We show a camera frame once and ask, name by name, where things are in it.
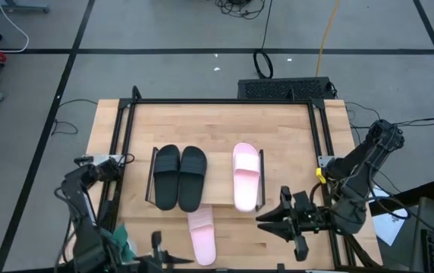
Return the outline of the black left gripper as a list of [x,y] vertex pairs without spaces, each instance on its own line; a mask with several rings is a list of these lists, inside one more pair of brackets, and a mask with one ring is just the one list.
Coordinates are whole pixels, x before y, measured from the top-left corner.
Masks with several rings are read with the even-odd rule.
[[139,262],[138,272],[163,272],[163,263],[166,265],[188,264],[191,259],[178,258],[162,251],[162,233],[154,231],[151,235],[153,253],[137,256],[134,260]]

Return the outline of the black aluminium table frame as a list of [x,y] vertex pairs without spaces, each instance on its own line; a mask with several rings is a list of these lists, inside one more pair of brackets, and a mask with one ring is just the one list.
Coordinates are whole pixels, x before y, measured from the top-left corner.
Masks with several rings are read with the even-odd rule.
[[[205,154],[228,152],[245,142],[264,150],[265,210],[278,203],[281,186],[310,190],[321,154],[346,155],[354,148],[341,100],[292,102],[237,99],[102,99],[96,109],[90,153],[129,153],[124,179],[112,194],[112,224],[126,226],[139,254],[149,253],[151,234],[161,231],[170,253],[193,258],[187,216],[163,212],[144,200],[153,147],[197,146]],[[257,228],[250,213],[213,206],[216,268],[333,269],[357,265],[351,246],[326,232],[307,234],[307,260],[294,259],[293,246]]]

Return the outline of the grey stand base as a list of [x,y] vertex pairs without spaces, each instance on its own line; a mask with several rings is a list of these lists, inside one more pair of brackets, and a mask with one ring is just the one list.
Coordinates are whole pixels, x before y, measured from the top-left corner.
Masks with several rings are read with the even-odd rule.
[[50,7],[47,4],[18,4],[16,0],[0,0],[0,11],[11,13],[37,11],[48,14]]

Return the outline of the wooden shelf with black frame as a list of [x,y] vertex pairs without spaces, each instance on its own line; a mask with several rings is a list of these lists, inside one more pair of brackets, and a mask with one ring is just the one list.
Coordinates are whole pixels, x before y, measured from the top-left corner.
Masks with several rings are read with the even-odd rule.
[[[144,200],[152,205],[156,205],[156,188],[154,184],[153,171],[155,166],[156,155],[159,149],[153,147],[150,161],[148,179],[146,183],[146,194]],[[220,207],[234,206],[234,182],[232,171],[232,157],[228,152],[210,152],[206,153],[207,162],[209,163],[203,186],[201,204],[210,204]],[[259,150],[260,177],[257,187],[256,205],[253,209],[258,212],[266,204],[266,179],[264,169],[264,150]]]

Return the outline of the black slide sandal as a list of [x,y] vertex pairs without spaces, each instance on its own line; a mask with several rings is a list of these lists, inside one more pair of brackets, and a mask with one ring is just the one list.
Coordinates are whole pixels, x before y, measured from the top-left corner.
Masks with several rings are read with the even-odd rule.
[[203,150],[187,146],[181,155],[178,175],[178,205],[184,212],[195,212],[203,195],[207,158]]
[[178,174],[180,151],[176,145],[163,146],[156,154],[153,178],[156,207],[172,210],[178,201]]

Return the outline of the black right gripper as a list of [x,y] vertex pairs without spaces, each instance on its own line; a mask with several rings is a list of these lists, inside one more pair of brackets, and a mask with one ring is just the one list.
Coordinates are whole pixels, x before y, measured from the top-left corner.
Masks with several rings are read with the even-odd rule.
[[294,257],[298,262],[307,259],[309,247],[304,232],[318,234],[332,229],[332,223],[325,207],[313,205],[305,191],[291,193],[289,187],[282,186],[280,204],[270,212],[256,217],[265,222],[257,227],[274,234],[286,242],[294,244]]

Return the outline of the silver mounting plate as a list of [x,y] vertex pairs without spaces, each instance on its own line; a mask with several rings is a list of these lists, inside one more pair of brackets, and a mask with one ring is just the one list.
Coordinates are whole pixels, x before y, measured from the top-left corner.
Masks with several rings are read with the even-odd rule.
[[93,165],[99,165],[103,163],[104,161],[113,158],[116,162],[123,162],[123,155],[84,155],[81,158],[81,164],[93,164]]
[[320,168],[330,168],[335,164],[338,157],[332,155],[320,155],[317,157],[317,159],[318,159],[318,166]]

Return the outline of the white paper sheet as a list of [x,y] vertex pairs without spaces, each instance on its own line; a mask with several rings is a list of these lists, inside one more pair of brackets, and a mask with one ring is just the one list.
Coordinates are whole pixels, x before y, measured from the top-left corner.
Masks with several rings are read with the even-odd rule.
[[407,216],[407,211],[405,209],[397,209],[393,211],[394,214],[401,216],[402,218],[397,218],[389,213],[382,215],[373,216],[373,224],[376,231],[376,236],[379,237],[386,244],[391,246]]

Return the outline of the black perforated computer case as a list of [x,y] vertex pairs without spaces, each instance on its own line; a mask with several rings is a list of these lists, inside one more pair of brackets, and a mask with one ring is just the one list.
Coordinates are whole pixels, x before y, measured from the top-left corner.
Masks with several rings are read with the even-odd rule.
[[328,77],[239,80],[239,99],[335,99],[337,90]]

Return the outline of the teal artificial plant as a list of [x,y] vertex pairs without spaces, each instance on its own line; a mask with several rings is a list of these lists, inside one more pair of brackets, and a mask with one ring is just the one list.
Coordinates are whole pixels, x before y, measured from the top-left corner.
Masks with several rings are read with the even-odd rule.
[[120,224],[113,232],[102,230],[102,233],[115,248],[116,256],[122,262],[130,262],[137,257],[136,244],[129,238],[124,224]]

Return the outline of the pink slide sandal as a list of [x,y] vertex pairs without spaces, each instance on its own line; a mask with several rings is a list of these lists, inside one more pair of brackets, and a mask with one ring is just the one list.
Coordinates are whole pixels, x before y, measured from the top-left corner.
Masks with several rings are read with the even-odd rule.
[[234,206],[240,212],[252,212],[258,197],[260,157],[248,143],[238,143],[233,156]]
[[212,206],[202,204],[195,212],[187,214],[187,221],[197,263],[201,266],[211,265],[216,260]]

